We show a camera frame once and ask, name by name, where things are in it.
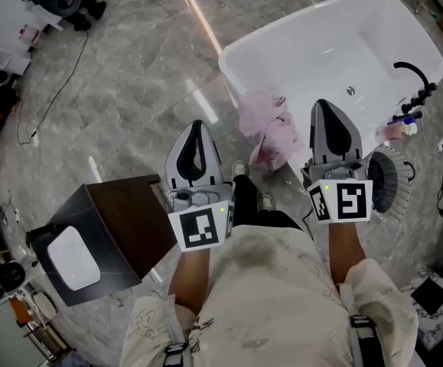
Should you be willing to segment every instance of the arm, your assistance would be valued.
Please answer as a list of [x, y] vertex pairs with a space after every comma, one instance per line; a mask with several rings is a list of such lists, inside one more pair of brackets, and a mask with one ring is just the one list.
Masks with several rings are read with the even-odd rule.
[[328, 225], [330, 272], [335, 284], [344, 283], [347, 272], [366, 258], [353, 223]]
[[175, 303], [198, 315], [206, 298], [209, 279], [208, 248], [182, 253], [169, 294], [175, 294]]

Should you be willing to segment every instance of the black faucet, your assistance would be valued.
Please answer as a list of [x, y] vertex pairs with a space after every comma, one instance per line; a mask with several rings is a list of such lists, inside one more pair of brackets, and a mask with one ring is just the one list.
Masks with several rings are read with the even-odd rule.
[[394, 63], [393, 66], [395, 68], [407, 68], [409, 70], [412, 70], [413, 72], [415, 72], [417, 75], [420, 76], [420, 79], [422, 79], [424, 85], [423, 89], [419, 90], [418, 97], [412, 98], [412, 101], [410, 103], [402, 105], [402, 113], [408, 114], [408, 112], [412, 110], [414, 107], [419, 105], [423, 106], [425, 104], [425, 100], [432, 95], [432, 91], [435, 91], [437, 89], [437, 84], [429, 83], [424, 73], [413, 64], [400, 61], [398, 63]]

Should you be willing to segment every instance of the sneaker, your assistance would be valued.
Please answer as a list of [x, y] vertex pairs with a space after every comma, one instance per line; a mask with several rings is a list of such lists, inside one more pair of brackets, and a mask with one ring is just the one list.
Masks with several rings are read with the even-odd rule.
[[231, 167], [231, 180], [234, 180], [238, 175], [246, 175], [249, 177], [249, 166], [245, 161], [235, 161]]
[[257, 203], [257, 209], [259, 211], [274, 211], [275, 210], [275, 201], [274, 197], [268, 193], [264, 193], [259, 198], [259, 202]]

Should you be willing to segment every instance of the gray tile floor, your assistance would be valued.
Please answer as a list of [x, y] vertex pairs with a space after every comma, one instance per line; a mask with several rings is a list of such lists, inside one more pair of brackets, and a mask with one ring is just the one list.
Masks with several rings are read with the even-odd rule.
[[[83, 183], [151, 172], [164, 174], [164, 159], [177, 134], [193, 119], [206, 120], [198, 101], [204, 97], [218, 121], [211, 124], [223, 170], [237, 158], [248, 159], [251, 144], [237, 130], [237, 115], [217, 66], [217, 53], [185, 0], [106, 0], [104, 18], [90, 30], [80, 65], [38, 134], [39, 145], [19, 146], [18, 113], [0, 137], [0, 203], [11, 190], [21, 228], [8, 213], [8, 240], [15, 252], [24, 245], [22, 229], [45, 224]], [[415, 0], [403, 0], [407, 5]], [[197, 0], [221, 47], [312, 4], [311, 0]], [[426, 9], [417, 19], [443, 55], [443, 36]], [[24, 106], [20, 137], [25, 140], [47, 104], [70, 74], [85, 34], [71, 28], [52, 32], [20, 81]], [[424, 108], [427, 139], [443, 136], [443, 81]], [[395, 225], [378, 219], [359, 224], [366, 253], [398, 284], [405, 284], [424, 263], [443, 251], [443, 220], [435, 209], [442, 154], [429, 155], [421, 135], [394, 145], [417, 170], [406, 217]], [[252, 170], [262, 190], [271, 192], [279, 209], [301, 224], [310, 204], [294, 174]], [[323, 254], [326, 229], [310, 226]], [[168, 283], [178, 251], [157, 267]], [[95, 365], [119, 364], [125, 326], [134, 299], [159, 286], [145, 283], [110, 297], [66, 307], [42, 273], [38, 283], [54, 299], [60, 314], [56, 328], [72, 347]]]

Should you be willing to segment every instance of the power outlet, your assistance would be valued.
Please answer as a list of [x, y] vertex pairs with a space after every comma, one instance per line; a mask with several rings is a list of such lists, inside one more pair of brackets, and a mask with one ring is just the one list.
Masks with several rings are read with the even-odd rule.
[[440, 140], [440, 142], [437, 144], [437, 149], [438, 149], [439, 152], [441, 152], [441, 151], [443, 150], [442, 145], [443, 145], [443, 138], [442, 138], [442, 139]]

